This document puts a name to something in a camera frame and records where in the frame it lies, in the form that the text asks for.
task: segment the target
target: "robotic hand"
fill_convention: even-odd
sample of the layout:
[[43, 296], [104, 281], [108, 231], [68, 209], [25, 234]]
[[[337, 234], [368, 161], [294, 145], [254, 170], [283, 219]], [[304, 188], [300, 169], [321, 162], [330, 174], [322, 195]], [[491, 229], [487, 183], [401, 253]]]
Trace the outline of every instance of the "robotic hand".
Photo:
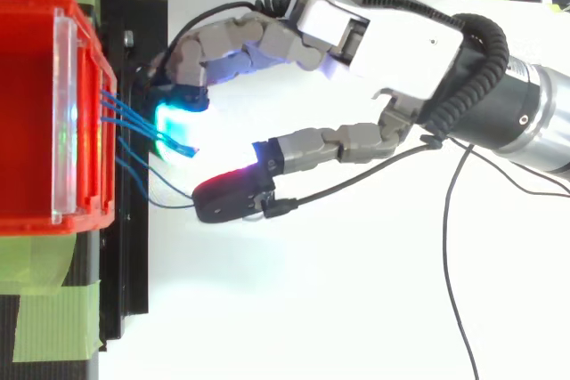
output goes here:
[[208, 85], [295, 62], [329, 77], [368, 79], [392, 99], [377, 124], [308, 128], [255, 143], [256, 164], [193, 192], [201, 221], [286, 214], [306, 201], [275, 199], [274, 176], [333, 159], [390, 158], [413, 125], [430, 135], [410, 152], [440, 148], [454, 136], [570, 179], [570, 77], [509, 56], [494, 22], [450, 17], [416, 0], [297, 0], [288, 16], [251, 12], [190, 30], [175, 39], [152, 82], [169, 102], [200, 111], [208, 107]]

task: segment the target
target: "metal bolt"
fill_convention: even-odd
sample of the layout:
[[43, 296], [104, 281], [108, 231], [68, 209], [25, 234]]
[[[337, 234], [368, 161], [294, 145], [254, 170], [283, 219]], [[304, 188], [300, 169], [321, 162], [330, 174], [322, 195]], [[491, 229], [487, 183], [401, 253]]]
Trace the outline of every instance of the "metal bolt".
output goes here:
[[123, 35], [123, 45], [125, 48], [132, 48], [134, 46], [133, 30], [125, 30], [125, 34]]

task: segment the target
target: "blue wire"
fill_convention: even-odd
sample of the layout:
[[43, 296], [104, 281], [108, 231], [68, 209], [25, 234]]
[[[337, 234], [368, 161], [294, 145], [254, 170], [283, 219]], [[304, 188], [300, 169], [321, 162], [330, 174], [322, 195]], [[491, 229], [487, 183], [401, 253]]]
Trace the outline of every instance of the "blue wire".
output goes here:
[[125, 128], [128, 128], [128, 129], [132, 129], [133, 131], [139, 133], [140, 135], [143, 135], [143, 136], [150, 138], [151, 140], [154, 140], [154, 141], [156, 141], [159, 138], [158, 135], [156, 135], [156, 134], [152, 135], [149, 131], [142, 129], [140, 126], [131, 124], [131, 123], [126, 122], [124, 120], [113, 119], [112, 117], [102, 117], [101, 121], [102, 122], [108, 122], [110, 124], [123, 126]]
[[142, 193], [144, 198], [149, 201], [149, 203], [151, 205], [157, 206], [158, 208], [165, 208], [165, 209], [186, 209], [186, 208], [194, 207], [194, 205], [168, 206], [168, 205], [162, 205], [162, 204], [155, 202], [154, 200], [152, 200], [149, 197], [149, 194], [147, 193], [146, 189], [144, 188], [143, 180], [141, 180], [141, 177], [139, 177], [139, 175], [136, 173], [136, 171], [127, 162], [125, 162], [124, 160], [122, 160], [120, 158], [115, 158], [115, 162], [117, 162], [117, 164], [119, 164], [120, 166], [125, 168], [128, 171], [128, 173], [131, 174], [134, 182], [136, 183], [136, 187], [139, 188], [139, 191]]
[[101, 90], [101, 93], [111, 99], [115, 104], [117, 104], [119, 107], [122, 107], [123, 109], [125, 109], [126, 111], [128, 111], [130, 114], [133, 115], [133, 117], [136, 117], [140, 122], [147, 122], [147, 120], [142, 117], [141, 115], [139, 115], [136, 111], [134, 111], [133, 109], [131, 109], [131, 107], [128, 104], [125, 104], [124, 102], [122, 102], [119, 98], [117, 98], [115, 95], [113, 95], [112, 93], [109, 93], [107, 91], [103, 91]]
[[129, 147], [129, 145], [126, 143], [126, 141], [122, 137], [118, 137], [117, 140], [123, 146], [125, 151], [130, 156], [132, 156], [134, 158], [134, 160], [136, 160], [139, 164], [141, 164], [142, 166], [147, 168], [149, 171], [151, 171], [153, 174], [155, 174], [163, 183], [166, 184], [166, 186], [168, 186], [170, 189], [174, 190], [176, 193], [184, 196], [185, 198], [188, 198], [190, 200], [192, 199], [192, 196], [189, 196], [186, 193], [184, 193], [183, 191], [181, 191], [180, 189], [176, 188], [176, 186], [174, 186], [173, 184], [168, 182], [168, 180], [166, 178], [164, 178], [162, 175], [160, 175], [156, 169], [154, 169], [152, 166], [147, 164], [140, 156], [138, 156], [136, 153], [134, 153], [133, 150]]
[[113, 106], [111, 103], [106, 102], [106, 101], [101, 101], [101, 104], [106, 107], [107, 109], [111, 109], [113, 110], [115, 113], [118, 113], [119, 115], [121, 115], [122, 117], [126, 117], [128, 120], [130, 120], [131, 122], [133, 122], [136, 125], [140, 125], [146, 129], [148, 129], [149, 131], [153, 131], [153, 132], [157, 132], [157, 129], [154, 125], [151, 125], [149, 122], [144, 121], [141, 122], [139, 119], [137, 119], [135, 116], [131, 115], [129, 112], [124, 111], [123, 109], [119, 109], [115, 106]]
[[[146, 136], [146, 137], [148, 137], [154, 141], [162, 140], [170, 149], [176, 151], [177, 153], [180, 153], [183, 156], [192, 158], [196, 154], [196, 152], [197, 152], [196, 149], [194, 149], [193, 147], [190, 147], [190, 146], [184, 146], [184, 145], [180, 144], [178, 141], [174, 140], [172, 137], [170, 137], [170, 135], [166, 135], [165, 133], [158, 131], [155, 126], [151, 125], [144, 117], [142, 117], [141, 115], [136, 113], [133, 109], [131, 109], [124, 102], [117, 99], [115, 96], [113, 96], [113, 94], [108, 93], [107, 91], [102, 91], [102, 94], [104, 96], [106, 96], [107, 98], [112, 99], [113, 102], [117, 103], [117, 105], [119, 105], [121, 107], [121, 109], [118, 109], [114, 106], [111, 106], [106, 101], [102, 101], [102, 104], [105, 107], [108, 107], [108, 108], [112, 109], [113, 111], [118, 112], [122, 116], [127, 116], [127, 118], [131, 118], [131, 120], [133, 122], [135, 122], [136, 125], [142, 125], [143, 128], [135, 128], [132, 124], [129, 124], [126, 121], [112, 119], [110, 117], [102, 118], [103, 121], [111, 122], [115, 125], [121, 125], [121, 126], [124, 126], [126, 128], [132, 129], [132, 130], [136, 131], [137, 133], [140, 133], [140, 134], [142, 134], [142, 135], [144, 135], [144, 136]], [[153, 132], [155, 136], [154, 137], [150, 136], [148, 134], [150, 132]]]

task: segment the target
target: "white background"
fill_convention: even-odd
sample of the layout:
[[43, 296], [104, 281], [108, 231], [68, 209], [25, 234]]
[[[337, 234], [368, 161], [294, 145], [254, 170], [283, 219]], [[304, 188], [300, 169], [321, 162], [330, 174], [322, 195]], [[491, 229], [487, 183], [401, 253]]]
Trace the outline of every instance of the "white background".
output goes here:
[[[168, 1], [172, 37], [198, 13], [233, 0]], [[540, 5], [529, 13], [523, 4], [441, 2], [447, 12], [495, 18], [514, 54], [570, 73], [567, 47], [554, 45], [563, 41], [562, 17], [543, 18]], [[248, 141], [375, 121], [381, 104], [373, 93], [295, 66], [210, 90], [228, 126], [240, 122]], [[151, 208], [151, 313], [130, 319], [124, 337], [109, 344], [101, 379], [472, 378], [441, 255], [444, 194], [460, 154], [448, 144], [271, 221], [206, 225], [192, 211]], [[556, 190], [493, 159], [529, 188]], [[281, 177], [278, 196], [302, 197], [368, 167], [331, 163]], [[168, 172], [190, 188], [203, 173]], [[180, 202], [151, 187], [162, 201]], [[485, 380], [570, 378], [568, 204], [526, 196], [477, 159], [459, 179], [450, 270]]]

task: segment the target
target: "red plastic bin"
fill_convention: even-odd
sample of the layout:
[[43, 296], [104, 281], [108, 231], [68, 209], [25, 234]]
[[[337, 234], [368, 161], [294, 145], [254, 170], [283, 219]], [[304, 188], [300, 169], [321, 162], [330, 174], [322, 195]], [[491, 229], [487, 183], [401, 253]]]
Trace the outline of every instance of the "red plastic bin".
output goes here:
[[75, 0], [0, 0], [0, 236], [109, 226], [117, 79]]

